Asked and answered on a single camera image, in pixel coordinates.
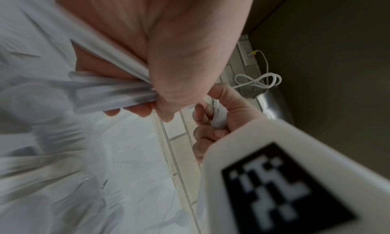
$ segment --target human hand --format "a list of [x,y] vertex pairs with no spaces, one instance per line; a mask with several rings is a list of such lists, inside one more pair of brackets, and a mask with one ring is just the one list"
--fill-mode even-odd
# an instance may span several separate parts
[[[252,0],[56,1],[147,63],[158,100],[126,109],[146,117],[155,108],[165,122],[206,95],[224,69],[252,3]],[[76,70],[134,79],[109,62],[77,45],[74,47]]]
[[193,152],[199,164],[203,162],[208,148],[214,142],[250,121],[264,117],[258,109],[228,85],[216,84],[211,88],[208,95],[213,99],[219,100],[219,103],[226,107],[228,111],[227,127],[225,129],[216,129],[211,126],[214,107],[205,101],[196,105],[193,118],[198,127],[194,131],[194,137],[197,142],[194,144]]

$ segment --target qr code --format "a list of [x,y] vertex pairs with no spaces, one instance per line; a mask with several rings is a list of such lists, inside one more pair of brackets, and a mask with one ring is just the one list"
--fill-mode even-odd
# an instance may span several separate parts
[[272,143],[222,171],[240,233],[309,234],[355,215]]

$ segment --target outlet cover plate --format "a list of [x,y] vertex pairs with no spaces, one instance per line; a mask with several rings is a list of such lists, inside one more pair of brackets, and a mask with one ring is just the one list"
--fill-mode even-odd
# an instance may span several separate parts
[[249,40],[239,41],[238,49],[240,50],[240,54],[245,66],[256,64],[255,55],[251,55],[250,57],[248,57],[248,54],[253,52],[252,45]]

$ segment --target grout line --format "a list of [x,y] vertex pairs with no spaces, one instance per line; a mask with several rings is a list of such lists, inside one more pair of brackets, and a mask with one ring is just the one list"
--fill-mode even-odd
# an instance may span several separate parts
[[176,139],[179,138],[179,137],[183,137],[185,134],[186,134],[186,133],[184,132],[183,134],[180,134],[180,135],[174,136],[174,137],[172,137],[172,138],[170,138],[170,139],[167,139],[167,141],[176,140]]
[[179,179],[180,179],[180,183],[182,184],[183,191],[184,191],[184,194],[185,194],[186,199],[187,199],[187,204],[188,204],[188,206],[189,206],[189,208],[190,208],[190,211],[191,211],[192,219],[193,219],[193,221],[194,221],[194,223],[195,223],[195,227],[196,227],[196,229],[198,230],[198,233],[200,234],[201,232],[200,232],[200,228],[199,228],[199,225],[198,225],[198,221],[196,220],[196,216],[195,216],[194,210],[193,210],[193,208],[192,208],[192,204],[191,204],[190,198],[188,197],[188,193],[187,193],[186,187],[185,187],[185,185],[184,185],[182,176],[181,176],[181,174],[180,174],[180,170],[179,170],[179,167],[178,167],[178,163],[177,163],[176,158],[175,158],[175,156],[174,156],[174,154],[173,154],[172,147],[171,147],[171,143],[170,143],[170,141],[169,141],[169,139],[168,139],[167,132],[165,131],[164,124],[163,124],[163,122],[162,122],[161,120],[160,120],[160,125],[162,125],[162,130],[164,131],[165,139],[168,141],[168,148],[169,148],[169,151],[171,152],[171,156],[172,156],[172,158],[173,158],[173,162],[174,162],[174,164],[175,164],[175,166],[176,166],[177,175],[178,175],[178,177],[179,177]]
[[190,132],[188,132],[188,128],[187,128],[187,124],[184,120],[184,116],[183,116],[183,113],[180,112],[180,116],[182,117],[182,122],[184,123],[184,128],[186,129],[186,132],[187,132],[187,137],[188,139],[190,140],[190,144],[191,144],[191,147],[194,147],[194,144],[192,143],[192,139],[191,139],[191,136],[190,136]]

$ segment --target skin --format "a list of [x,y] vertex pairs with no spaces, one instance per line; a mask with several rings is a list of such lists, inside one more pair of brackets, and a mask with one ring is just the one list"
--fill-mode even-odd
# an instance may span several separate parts
[[[253,0],[56,0],[147,63],[156,103],[126,108],[142,117],[156,109],[167,122],[199,103],[223,71]],[[134,79],[74,44],[79,71]],[[120,110],[107,112],[116,115]]]
[[216,129],[210,125],[214,116],[214,107],[205,101],[196,105],[193,118],[198,127],[194,131],[197,142],[194,144],[193,152],[199,164],[203,162],[207,150],[213,143],[253,120],[265,118],[263,113],[228,85],[216,84],[208,95],[219,100],[228,110],[227,127]]

